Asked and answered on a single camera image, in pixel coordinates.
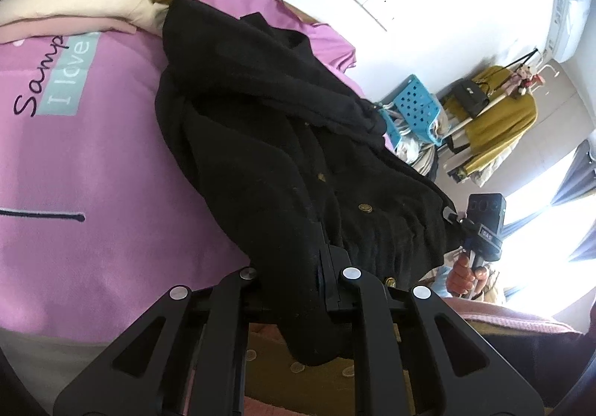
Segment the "right hand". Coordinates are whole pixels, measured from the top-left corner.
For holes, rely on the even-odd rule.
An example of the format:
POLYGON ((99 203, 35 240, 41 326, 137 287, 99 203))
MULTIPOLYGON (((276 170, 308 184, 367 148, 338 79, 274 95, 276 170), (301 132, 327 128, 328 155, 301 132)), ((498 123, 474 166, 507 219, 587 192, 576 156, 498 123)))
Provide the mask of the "right hand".
POLYGON ((474 297, 484 289, 488 278, 489 271, 485 267, 472 269, 469 256, 461 254, 447 275, 447 292, 455 297, 474 297))

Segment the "black shoulder bag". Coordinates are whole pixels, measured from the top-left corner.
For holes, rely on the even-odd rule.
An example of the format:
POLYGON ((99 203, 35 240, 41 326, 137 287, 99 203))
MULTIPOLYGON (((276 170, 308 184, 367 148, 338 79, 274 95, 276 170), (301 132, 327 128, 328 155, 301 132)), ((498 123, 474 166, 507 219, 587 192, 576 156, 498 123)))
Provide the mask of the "black shoulder bag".
POLYGON ((478 117, 490 103, 488 95, 481 87, 468 79, 459 80, 451 89, 451 94, 471 118, 478 117))

